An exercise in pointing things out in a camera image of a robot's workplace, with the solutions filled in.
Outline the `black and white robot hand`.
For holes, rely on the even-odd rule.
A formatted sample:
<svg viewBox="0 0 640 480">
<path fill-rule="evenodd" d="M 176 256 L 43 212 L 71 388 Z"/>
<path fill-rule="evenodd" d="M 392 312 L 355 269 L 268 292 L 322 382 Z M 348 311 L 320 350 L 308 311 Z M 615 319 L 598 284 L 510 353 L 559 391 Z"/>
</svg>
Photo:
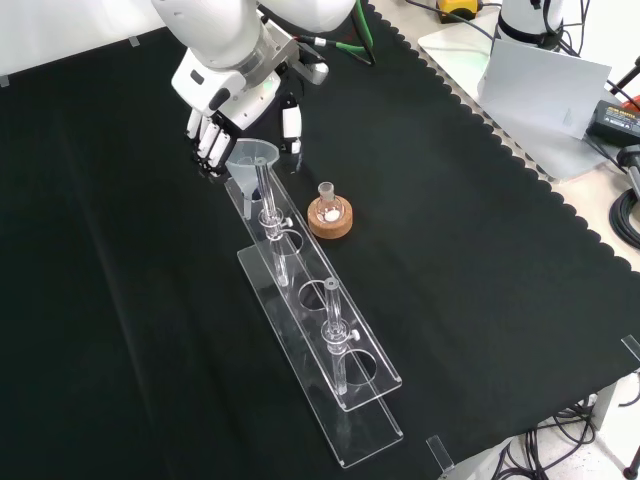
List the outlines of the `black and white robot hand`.
<svg viewBox="0 0 640 480">
<path fill-rule="evenodd" d="M 236 142 L 272 107 L 291 66 L 289 60 L 281 62 L 250 87 L 239 71 L 214 71 L 186 51 L 171 85 L 191 108 L 185 136 L 202 175 L 219 179 L 228 174 L 226 163 Z"/>
</svg>

